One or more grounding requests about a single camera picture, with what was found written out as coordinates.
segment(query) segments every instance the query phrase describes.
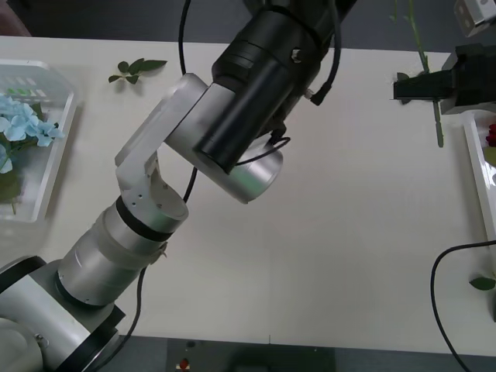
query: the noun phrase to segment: green leaf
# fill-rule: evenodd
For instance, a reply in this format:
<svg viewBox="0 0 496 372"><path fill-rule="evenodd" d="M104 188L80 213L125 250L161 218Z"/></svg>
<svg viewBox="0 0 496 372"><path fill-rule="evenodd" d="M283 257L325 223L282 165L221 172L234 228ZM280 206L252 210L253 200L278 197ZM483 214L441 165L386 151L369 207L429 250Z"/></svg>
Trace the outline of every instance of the green leaf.
<svg viewBox="0 0 496 372"><path fill-rule="evenodd" d="M43 112L41 111L41 103L35 103L31 105L31 109L33 109L36 116L38 116L39 120L43 120Z"/></svg>
<svg viewBox="0 0 496 372"><path fill-rule="evenodd" d="M129 66L129 69L127 72L129 72L131 75L136 75L141 71L141 64L144 62L144 58L140 58L138 60L135 60L131 66Z"/></svg>
<svg viewBox="0 0 496 372"><path fill-rule="evenodd" d="M108 82L109 83L113 83L114 81L117 81L118 79L120 79L122 76L118 76L118 75L112 75L111 77L108 78Z"/></svg>
<svg viewBox="0 0 496 372"><path fill-rule="evenodd" d="M12 202L12 199L21 195L21 185L15 170L0 174L0 202Z"/></svg>
<svg viewBox="0 0 496 372"><path fill-rule="evenodd" d="M119 69L119 71L121 71L123 74L125 74L129 69L129 64L127 62L123 61L117 65L117 68Z"/></svg>
<svg viewBox="0 0 496 372"><path fill-rule="evenodd" d="M126 80L131 83L132 85L136 84L138 82L138 79L140 77L138 75L134 75L134 76L126 76Z"/></svg>
<svg viewBox="0 0 496 372"><path fill-rule="evenodd" d="M496 280L488 277L478 277L473 279L470 284L479 291L490 291L496 287Z"/></svg>
<svg viewBox="0 0 496 372"><path fill-rule="evenodd" d="M485 147L482 149L484 159L493 167L496 167L496 147Z"/></svg>
<svg viewBox="0 0 496 372"><path fill-rule="evenodd" d="M162 66L165 66L167 63L166 60L145 60L140 67L140 71L142 72L147 72L147 71L153 71L161 68Z"/></svg>

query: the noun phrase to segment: gray floor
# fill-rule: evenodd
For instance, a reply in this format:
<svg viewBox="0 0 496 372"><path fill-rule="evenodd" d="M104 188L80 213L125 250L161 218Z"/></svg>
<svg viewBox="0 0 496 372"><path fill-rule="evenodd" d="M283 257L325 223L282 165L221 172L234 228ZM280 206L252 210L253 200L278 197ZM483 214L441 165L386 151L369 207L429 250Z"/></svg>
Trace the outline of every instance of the gray floor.
<svg viewBox="0 0 496 372"><path fill-rule="evenodd" d="M30 9L21 1L28 1ZM256 4L259 0L245 1ZM398 0L399 20L394 24L389 19L394 0L358 0L343 24L345 47L415 50L412 30L402 18L406 14L407 1ZM34 36L175 41L183 0L10 0L10 3ZM466 40L453 16L453 4L454 0L415 0L416 22L428 51L450 52L460 44L496 41L496 27ZM185 38L194 42L228 43L249 19L250 11L243 0L193 0ZM227 361L239 350L260 348L198 343L195 351L186 352L184 343L181 340L167 342L165 339L132 338L104 372L171 372L184 356L195 363L191 369L193 372L226 372ZM301 355L301 358L308 357L306 348L265 346L263 349L267 353L281 350L289 350L291 355ZM329 355L332 360L331 364L320 369L322 372L460 370L449 355L341 349L319 349L318 354ZM467 357L466 360L473 371L496 370L495 358Z"/></svg>

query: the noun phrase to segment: table surface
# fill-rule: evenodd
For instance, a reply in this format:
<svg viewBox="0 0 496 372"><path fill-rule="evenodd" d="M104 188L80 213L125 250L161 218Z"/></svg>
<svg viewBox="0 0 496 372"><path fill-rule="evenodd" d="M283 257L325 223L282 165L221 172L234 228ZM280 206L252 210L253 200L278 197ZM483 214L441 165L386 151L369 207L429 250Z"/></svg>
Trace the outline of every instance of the table surface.
<svg viewBox="0 0 496 372"><path fill-rule="evenodd" d="M188 70L211 81L225 47L187 44ZM60 259L115 201L114 156L180 77L177 44L3 37L0 50L47 62L81 92L46 223L30 243L0 250L0 263L33 252ZM119 61L140 57L169 63L136 87L107 82ZM436 69L447 55L429 57ZM241 205L201 176L189 220L146 276L136 334L446 353L430 270L441 251L485 231L461 118L443 117L440 149L432 105L391 100L395 73L420 70L416 53L344 50L325 104L304 100L288 119L293 141L266 194ZM182 193L191 166L165 146L159 157ZM468 284L485 259L484 248L447 257L436 290L457 350L496 356L487 295ZM118 300L123 332L135 290Z"/></svg>

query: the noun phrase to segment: black band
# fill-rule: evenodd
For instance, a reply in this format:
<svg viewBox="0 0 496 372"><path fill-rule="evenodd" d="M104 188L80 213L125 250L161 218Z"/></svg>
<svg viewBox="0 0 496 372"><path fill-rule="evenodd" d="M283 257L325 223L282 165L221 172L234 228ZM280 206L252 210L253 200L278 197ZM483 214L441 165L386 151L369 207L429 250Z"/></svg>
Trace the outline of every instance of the black band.
<svg viewBox="0 0 496 372"><path fill-rule="evenodd" d="M81 372L102 351L115 335L115 326L124 313L114 306L112 314L55 370L55 372Z"/></svg>
<svg viewBox="0 0 496 372"><path fill-rule="evenodd" d="M121 219L124 223L136 234L146 238L148 240L153 240L154 242L165 242L167 239L171 237L170 232L158 232L152 230L150 227L142 223L138 220L126 207L124 201L122 200L122 196L119 196L117 202L115 203L117 208L117 212L121 216Z"/></svg>
<svg viewBox="0 0 496 372"><path fill-rule="evenodd" d="M58 272L55 273L53 279L55 280L55 286L57 287L57 290L59 293L64 297L64 300L69 302L70 304L74 306L79 306L82 308L87 308L87 309L98 309L98 308L104 308L106 305L90 305L86 304L82 301L79 301L77 298L73 297L72 294L70 294L67 289L65 289L64 285L60 281L59 274Z"/></svg>
<svg viewBox="0 0 496 372"><path fill-rule="evenodd" d="M6 271L0 274L0 293L13 286L17 281L23 279L26 275L45 266L47 263L40 257L29 257L16 263Z"/></svg>

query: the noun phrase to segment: wire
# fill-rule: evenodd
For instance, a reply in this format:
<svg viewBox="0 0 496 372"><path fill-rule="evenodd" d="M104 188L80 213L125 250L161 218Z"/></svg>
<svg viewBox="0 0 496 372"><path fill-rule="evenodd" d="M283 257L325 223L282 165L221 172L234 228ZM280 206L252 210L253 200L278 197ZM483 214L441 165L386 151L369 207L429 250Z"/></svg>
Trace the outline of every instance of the wire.
<svg viewBox="0 0 496 372"><path fill-rule="evenodd" d="M456 252L459 250L468 250L472 248L478 248L482 246L493 246L496 245L496 240L491 240L488 242L482 242L482 243L475 243L475 244L466 244L464 246L455 246L453 248L449 248L448 250L445 250L442 252L439 257L436 258L436 262L434 263L434 266L432 267L432 273L431 273L431 302L432 302L432 311L434 312L434 317L436 318L436 323L437 326L439 327L439 331L441 331L441 334L443 335L444 341L446 342L446 345L449 348L449 351L451 351L452 355L455 357L456 361L458 364L463 368L465 372L471 372L469 367L462 361L458 353L456 352L455 348L453 347L453 344L450 342L450 339L448 338L448 335L446 334L443 324L441 323L441 319L439 317L439 313L437 310L437 304L436 304L436 293L434 291L434 284L436 280L436 271L437 267L441 263L441 260L446 257L448 254L452 252Z"/></svg>
<svg viewBox="0 0 496 372"><path fill-rule="evenodd" d="M252 163L254 161L260 160L260 159L262 159L264 157L268 157L272 153L275 153L276 151L282 149L284 146L286 146L288 143L290 143L291 142L291 138L290 137L283 137L278 142L282 142L282 143L280 145L275 146L273 149L268 150L266 153L262 153L261 155L259 155L257 157L253 157L253 158L251 158L249 160L241 161L238 164L236 164L236 166L238 167L240 165L249 164L249 163Z"/></svg>
<svg viewBox="0 0 496 372"><path fill-rule="evenodd" d="M114 350L112 355L110 355L107 359L105 359L105 361L100 363L94 369L89 370L88 372L97 372L101 370L103 367L105 367L107 364L109 364L115 358L115 356L120 353L120 351L124 348L124 346L127 344L129 339L133 335L134 330L136 329L136 326L138 325L138 321L140 320L140 316L141 316L143 282L145 280L145 274L146 274L146 267L142 269L141 272L139 273L138 288L136 290L136 314L134 315L133 323L131 324L131 328L129 328L127 335L124 337L124 339L119 344L119 346L117 346L117 349Z"/></svg>
<svg viewBox="0 0 496 372"><path fill-rule="evenodd" d="M328 0L328 2L332 16L332 22L334 23L334 58L332 60L331 73L327 81L320 88L320 90L315 93L312 98L310 98L310 101L317 106L320 106L324 102L324 99L332 88L332 84L334 84L334 80L336 79L336 75L338 74L339 70L339 63L341 61L341 51L343 49L343 40L341 37L341 20L339 19L336 0Z"/></svg>
<svg viewBox="0 0 496 372"><path fill-rule="evenodd" d="M191 196L191 193L193 192L193 186L195 186L195 181L196 181L196 176L198 175L198 168L193 168L193 171L191 172L191 178L189 180L188 188L186 189L186 192L184 193L183 200L185 203L188 202L189 197Z"/></svg>
<svg viewBox="0 0 496 372"><path fill-rule="evenodd" d="M188 11L191 5L191 0L185 0L183 5L183 12L181 14L181 22L179 23L179 40L177 41L179 45L179 63L181 64L181 72L186 75L186 62L184 60L184 28L186 27L186 19L188 18ZM191 193L193 192L193 187L195 186L196 176L198 175L198 169L193 168L191 172L191 178L189 180L188 188L184 193L183 200L185 203L188 202Z"/></svg>
<svg viewBox="0 0 496 372"><path fill-rule="evenodd" d="M186 74L186 63L184 62L184 28L186 26L186 18L188 17L189 5L191 5L191 0L184 0L181 22L179 23L179 62L183 75Z"/></svg>

